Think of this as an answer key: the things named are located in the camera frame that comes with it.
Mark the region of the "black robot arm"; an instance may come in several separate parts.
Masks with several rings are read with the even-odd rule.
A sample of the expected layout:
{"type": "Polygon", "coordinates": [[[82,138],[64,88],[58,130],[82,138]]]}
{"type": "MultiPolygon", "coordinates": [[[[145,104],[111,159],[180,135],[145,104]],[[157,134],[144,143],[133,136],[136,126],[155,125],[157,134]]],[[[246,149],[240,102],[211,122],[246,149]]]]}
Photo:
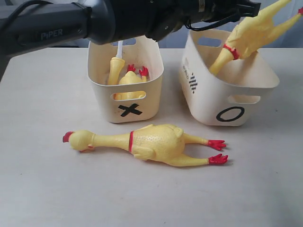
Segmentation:
{"type": "Polygon", "coordinates": [[[29,0],[2,6],[0,71],[15,56],[77,39],[102,45],[144,35],[160,41],[194,23],[206,22],[207,30],[255,17],[259,10],[260,3],[250,0],[29,0]]]}

